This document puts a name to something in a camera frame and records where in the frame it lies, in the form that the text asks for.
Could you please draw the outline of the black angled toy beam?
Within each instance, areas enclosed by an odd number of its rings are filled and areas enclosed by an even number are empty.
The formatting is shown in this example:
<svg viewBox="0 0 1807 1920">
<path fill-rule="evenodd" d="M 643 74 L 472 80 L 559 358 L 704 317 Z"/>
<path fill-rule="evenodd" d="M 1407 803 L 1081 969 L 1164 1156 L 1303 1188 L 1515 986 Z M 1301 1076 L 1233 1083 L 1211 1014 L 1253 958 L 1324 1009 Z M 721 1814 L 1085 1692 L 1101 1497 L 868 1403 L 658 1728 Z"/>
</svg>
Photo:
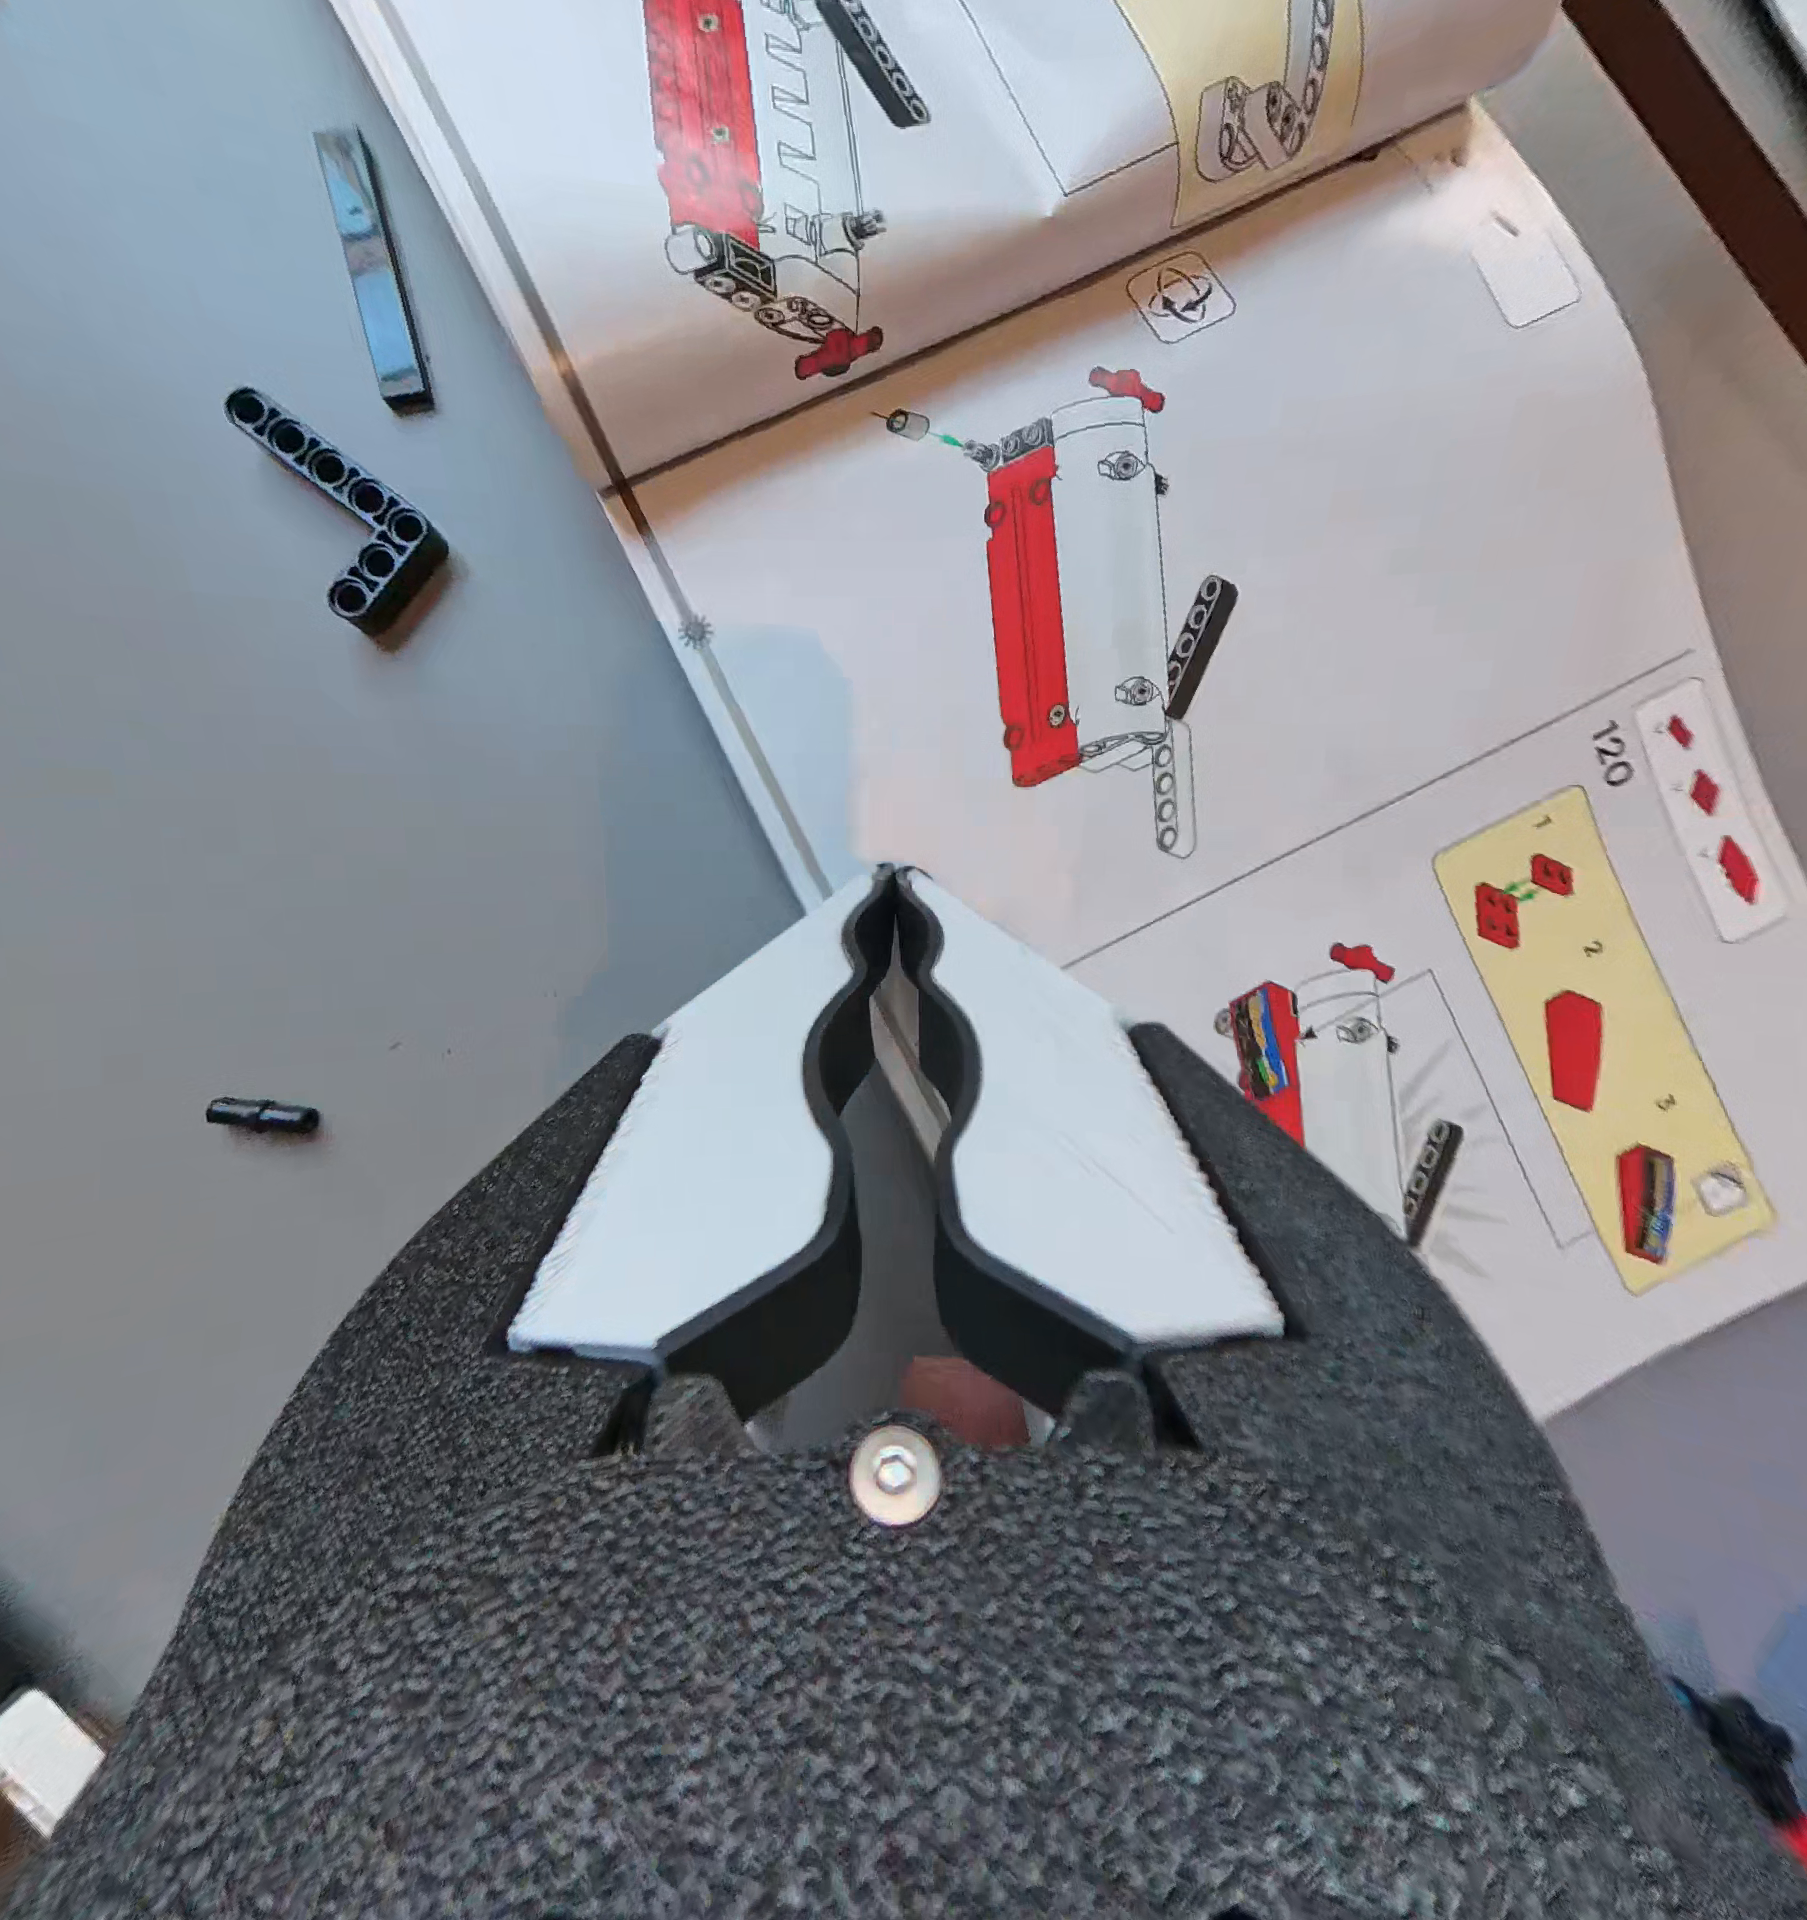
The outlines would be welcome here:
<svg viewBox="0 0 1807 1920">
<path fill-rule="evenodd" d="M 361 634 L 386 638 L 449 561 L 437 525 L 272 397 L 238 385 L 223 412 L 286 471 L 361 525 L 363 546 L 336 572 L 324 600 Z"/>
</svg>

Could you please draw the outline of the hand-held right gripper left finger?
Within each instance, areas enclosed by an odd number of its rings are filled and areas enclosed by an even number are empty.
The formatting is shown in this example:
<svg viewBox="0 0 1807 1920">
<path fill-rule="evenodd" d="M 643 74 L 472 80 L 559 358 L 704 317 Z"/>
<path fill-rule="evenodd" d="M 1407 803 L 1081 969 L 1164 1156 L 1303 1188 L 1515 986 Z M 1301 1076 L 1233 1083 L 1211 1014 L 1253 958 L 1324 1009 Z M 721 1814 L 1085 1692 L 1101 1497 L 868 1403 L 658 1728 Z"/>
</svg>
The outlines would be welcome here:
<svg viewBox="0 0 1807 1920">
<path fill-rule="evenodd" d="M 872 1068 L 895 875 L 684 1002 L 506 1324 L 512 1356 L 704 1375 L 768 1410 L 845 1344 L 859 1223 L 840 1112 Z"/>
</svg>

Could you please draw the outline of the black long flat tile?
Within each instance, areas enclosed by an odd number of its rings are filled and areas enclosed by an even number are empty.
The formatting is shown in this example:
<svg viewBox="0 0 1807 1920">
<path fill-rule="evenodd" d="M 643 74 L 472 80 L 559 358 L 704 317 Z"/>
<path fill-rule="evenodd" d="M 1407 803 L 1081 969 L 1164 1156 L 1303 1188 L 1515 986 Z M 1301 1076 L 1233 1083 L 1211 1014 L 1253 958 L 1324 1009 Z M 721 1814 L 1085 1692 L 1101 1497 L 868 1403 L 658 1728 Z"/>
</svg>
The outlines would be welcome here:
<svg viewBox="0 0 1807 1920">
<path fill-rule="evenodd" d="M 432 412 L 431 369 L 415 333 L 412 297 L 368 147 L 356 129 L 322 129 L 315 131 L 315 160 L 380 400 L 396 416 Z"/>
</svg>

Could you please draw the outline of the grey desk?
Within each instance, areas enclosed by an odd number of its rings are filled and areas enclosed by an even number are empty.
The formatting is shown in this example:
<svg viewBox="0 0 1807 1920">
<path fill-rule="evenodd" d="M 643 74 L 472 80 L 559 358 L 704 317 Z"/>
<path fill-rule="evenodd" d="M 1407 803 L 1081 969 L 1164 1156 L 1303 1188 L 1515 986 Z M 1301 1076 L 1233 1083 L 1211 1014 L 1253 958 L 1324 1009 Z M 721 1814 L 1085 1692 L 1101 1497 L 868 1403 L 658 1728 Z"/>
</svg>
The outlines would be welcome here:
<svg viewBox="0 0 1807 1920">
<path fill-rule="evenodd" d="M 322 129 L 377 163 L 432 412 L 380 400 Z M 386 638 L 324 600 L 361 525 L 226 418 L 238 385 L 444 534 Z M 1704 619 L 1756 762 L 1756 665 Z M 0 5 L 0 1575 L 76 1697 L 142 1688 L 377 1268 L 801 913 L 335 5 Z M 209 1125 L 223 1093 L 322 1129 Z M 1769 1440 L 1797 1300 L 1539 1417 L 1659 1656 L 1807 1728 L 1807 1589 L 1729 1653 L 1807 1547 Z"/>
</svg>

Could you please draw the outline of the toy car chassis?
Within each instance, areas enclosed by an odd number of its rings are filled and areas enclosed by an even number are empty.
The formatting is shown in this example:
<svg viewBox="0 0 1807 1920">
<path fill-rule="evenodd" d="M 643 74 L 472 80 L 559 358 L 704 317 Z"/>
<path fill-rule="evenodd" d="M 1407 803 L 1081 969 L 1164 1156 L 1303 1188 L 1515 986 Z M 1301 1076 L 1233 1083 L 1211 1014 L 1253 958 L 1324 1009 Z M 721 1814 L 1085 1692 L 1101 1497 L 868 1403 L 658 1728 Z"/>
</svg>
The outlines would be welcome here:
<svg viewBox="0 0 1807 1920">
<path fill-rule="evenodd" d="M 1718 1765 L 1747 1789 L 1778 1843 L 1807 1874 L 1807 1812 L 1795 1785 L 1795 1740 L 1741 1695 L 1699 1695 L 1683 1678 L 1662 1686 L 1699 1727 Z"/>
</svg>

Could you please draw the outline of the building instruction booklet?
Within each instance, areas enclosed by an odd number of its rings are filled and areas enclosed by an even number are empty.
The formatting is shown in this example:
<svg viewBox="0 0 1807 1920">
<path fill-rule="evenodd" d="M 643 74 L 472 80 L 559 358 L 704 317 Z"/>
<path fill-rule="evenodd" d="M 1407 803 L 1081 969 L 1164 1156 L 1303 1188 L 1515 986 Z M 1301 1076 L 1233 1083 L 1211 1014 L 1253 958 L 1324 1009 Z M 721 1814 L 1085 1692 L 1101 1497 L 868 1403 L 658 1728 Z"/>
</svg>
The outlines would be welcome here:
<svg viewBox="0 0 1807 1920">
<path fill-rule="evenodd" d="M 1807 1284 L 1807 898 L 1549 5 L 336 5 L 804 919 L 1176 1036 L 1534 1414 Z M 872 1056 L 930 1125 L 914 992 Z"/>
</svg>

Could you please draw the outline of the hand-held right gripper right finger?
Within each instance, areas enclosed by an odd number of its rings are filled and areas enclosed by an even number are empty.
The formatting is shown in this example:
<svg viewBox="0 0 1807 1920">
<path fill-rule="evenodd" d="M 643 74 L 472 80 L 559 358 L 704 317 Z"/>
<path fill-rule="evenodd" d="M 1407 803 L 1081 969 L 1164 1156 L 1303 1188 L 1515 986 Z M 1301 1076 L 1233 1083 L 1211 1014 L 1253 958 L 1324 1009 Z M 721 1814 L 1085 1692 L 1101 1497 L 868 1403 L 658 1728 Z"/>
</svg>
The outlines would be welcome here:
<svg viewBox="0 0 1807 1920">
<path fill-rule="evenodd" d="M 941 1324 L 1021 1402 L 1084 1375 L 1279 1339 L 1285 1313 L 1116 1009 L 924 871 L 895 963 L 938 1138 Z"/>
</svg>

